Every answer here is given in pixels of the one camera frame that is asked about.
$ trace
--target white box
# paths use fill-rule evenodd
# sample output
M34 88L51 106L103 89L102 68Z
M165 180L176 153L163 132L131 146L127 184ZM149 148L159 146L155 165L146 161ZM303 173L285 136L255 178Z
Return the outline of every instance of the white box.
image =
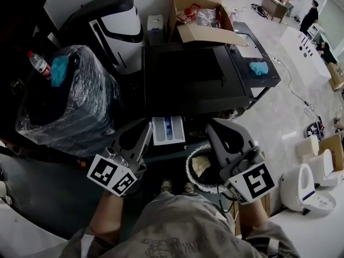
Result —
M291 57L306 87L319 89L329 81L331 74L304 33L287 27L281 44Z

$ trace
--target blue glove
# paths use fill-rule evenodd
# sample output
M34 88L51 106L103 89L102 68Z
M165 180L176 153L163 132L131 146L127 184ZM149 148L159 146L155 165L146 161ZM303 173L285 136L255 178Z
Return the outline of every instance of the blue glove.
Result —
M256 75L265 75L269 71L269 67L266 62L251 62L249 67Z
M66 77L68 57L65 55L57 56L53 60L50 74L52 76L52 87L59 87Z

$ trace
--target floor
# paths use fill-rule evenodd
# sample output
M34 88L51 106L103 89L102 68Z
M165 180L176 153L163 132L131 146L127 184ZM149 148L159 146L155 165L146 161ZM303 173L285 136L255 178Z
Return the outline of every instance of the floor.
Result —
M336 113L341 114L340 93L334 93L329 83L319 90L309 90L303 86L298 71L295 69L286 51L280 45L287 24L298 28L298 24L285 18L281 24L278 19L270 21L260 17L250 9L250 4L261 4L262 0L223 0L230 9L238 9L237 21L246 22L264 49L279 58L289 69L292 76L291 87L305 100L314 106L315 112L322 117L326 127L326 135L332 134L331 119ZM290 76L283 66L276 65L281 82L270 89L252 109L246 111L237 123L246 127L256 143L265 152L268 166L273 175L278 178L281 174L300 163L295 155L294 146L303 138L304 128L313 122L304 110L305 105L288 89ZM32 160L14 159L0 155L7 175L7 181L13 190L15 209L20 211L28 220L50 232L69 239L79 228L88 224L102 188L89 181L86 169L75 166L43 163ZM158 181L166 173L161 166L167 162L156 163L152 168L152 176ZM177 161L169 161L173 166ZM168 175L176 175L176 167L170 167ZM150 193L159 191L150 188ZM126 200L124 207L125 221L128 226L135 222L145 202L151 198L137 196ZM218 196L208 196L218 201ZM271 210L280 207L279 192L271 194Z
M223 0L229 9L237 9L237 21L245 22L256 35L268 54L280 59L289 69L292 76L290 85L293 91L314 106L315 112L321 116L325 126L325 136L333 134L332 119L336 113L341 116L344 106L340 91L333 92L327 82L321 89L305 88L298 71L280 44L287 24L299 29L299 25L291 18L264 19L250 9L250 4L261 5L262 0ZM295 154L295 143L304 138L304 128L313 120L305 113L305 104L294 96L289 88L290 76L282 65L275 64L281 82L271 88L261 100L246 111L237 121L249 130L254 140L266 154L268 165L276 178L293 166L300 164ZM278 189L271 194L271 210L281 206Z

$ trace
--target plastic wrap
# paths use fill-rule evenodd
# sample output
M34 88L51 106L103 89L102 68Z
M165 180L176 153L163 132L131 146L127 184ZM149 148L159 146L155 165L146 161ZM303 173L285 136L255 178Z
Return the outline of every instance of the plastic wrap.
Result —
M70 61L64 82L56 88L37 74L28 79L16 131L71 155L102 153L111 144L113 121L120 118L118 83L87 46L70 46L54 57L60 55Z

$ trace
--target cardboard box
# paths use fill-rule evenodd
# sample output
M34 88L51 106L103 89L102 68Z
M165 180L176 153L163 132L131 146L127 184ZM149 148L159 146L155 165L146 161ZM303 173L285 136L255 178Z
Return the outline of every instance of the cardboard box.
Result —
M341 138L341 134L336 134L319 143L319 154L322 154L326 149L331 151L334 171L344 170L344 152Z
M183 11L193 3L204 9L217 9L221 13L221 28L185 25L177 19L178 11ZM176 28L183 42L210 41L225 44L247 46L243 38L234 32L228 13L221 5L221 0L173 0L169 17L170 39L175 36Z
M332 78L329 80L332 89L335 91L342 88L344 85L344 76L341 73L337 72L336 64L329 63L327 65L327 69L332 76Z

